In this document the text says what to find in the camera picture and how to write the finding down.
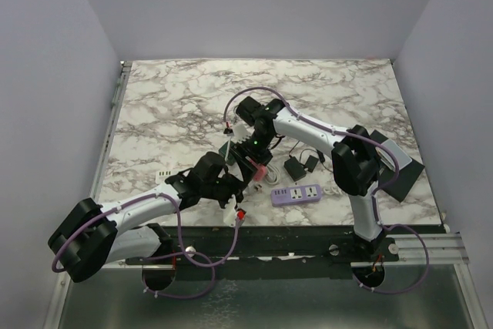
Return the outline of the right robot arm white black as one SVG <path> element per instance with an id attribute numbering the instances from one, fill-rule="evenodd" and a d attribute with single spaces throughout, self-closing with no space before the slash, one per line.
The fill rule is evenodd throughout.
<path id="1" fill-rule="evenodd" d="M 381 252 L 385 232 L 376 201 L 381 161 L 376 143 L 364 127 L 331 126 L 301 114 L 280 99 L 262 105 L 248 96 L 235 113 L 253 128 L 246 147 L 256 159 L 267 153 L 275 136 L 290 137 L 329 157 L 334 181 L 350 199 L 355 254 L 362 260 L 372 260 Z"/>

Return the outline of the white power strip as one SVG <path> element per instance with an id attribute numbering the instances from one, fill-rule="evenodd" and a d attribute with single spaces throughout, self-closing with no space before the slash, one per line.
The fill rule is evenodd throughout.
<path id="1" fill-rule="evenodd" d="M 171 176 L 175 176 L 178 174 L 178 171 L 174 170 L 158 170 L 155 174 L 156 184 L 163 183 L 167 178 Z"/>

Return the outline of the white cube socket adapter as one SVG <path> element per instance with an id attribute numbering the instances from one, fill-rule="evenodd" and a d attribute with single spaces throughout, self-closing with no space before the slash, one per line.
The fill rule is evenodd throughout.
<path id="1" fill-rule="evenodd" d="M 260 183 L 253 183 L 250 184 L 246 189 L 245 189 L 245 194 L 251 195 L 251 194 L 256 194 L 256 193 L 262 193 L 263 192 L 263 185 Z"/>

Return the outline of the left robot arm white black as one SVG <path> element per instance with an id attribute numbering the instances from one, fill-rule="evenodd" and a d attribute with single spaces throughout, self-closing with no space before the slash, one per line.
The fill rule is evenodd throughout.
<path id="1" fill-rule="evenodd" d="M 219 153 L 208 152 L 195 166 L 137 196 L 103 204 L 92 198 L 78 202 L 49 238 L 55 255 L 52 271 L 68 273 L 75 283 L 87 280 L 113 259 L 120 237 L 157 217 L 179 215 L 201 199 L 217 201 L 225 224 L 238 230 L 246 215 L 238 205 L 256 170 L 239 154 L 234 158 L 240 177 L 228 170 Z"/>

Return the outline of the dark green charger block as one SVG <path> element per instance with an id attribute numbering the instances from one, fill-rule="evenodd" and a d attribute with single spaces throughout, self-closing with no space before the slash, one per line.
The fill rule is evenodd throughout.
<path id="1" fill-rule="evenodd" d="M 232 166 L 236 160 L 231 151 L 227 152 L 228 143 L 224 143 L 218 150 L 218 153 L 225 159 L 228 166 Z"/>

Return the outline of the purple power strip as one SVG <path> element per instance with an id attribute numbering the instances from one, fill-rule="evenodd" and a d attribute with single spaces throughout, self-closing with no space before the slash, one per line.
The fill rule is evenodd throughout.
<path id="1" fill-rule="evenodd" d="M 318 184 L 293 186 L 272 190 L 271 204 L 274 207 L 296 206 L 319 202 L 323 192 Z"/>

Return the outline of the pink plug adapter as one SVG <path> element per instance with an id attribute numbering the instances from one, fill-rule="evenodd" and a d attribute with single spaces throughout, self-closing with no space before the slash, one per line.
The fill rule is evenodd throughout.
<path id="1" fill-rule="evenodd" d="M 253 175 L 253 181 L 260 182 L 268 174 L 268 169 L 264 165 L 256 166 L 256 171 Z"/>

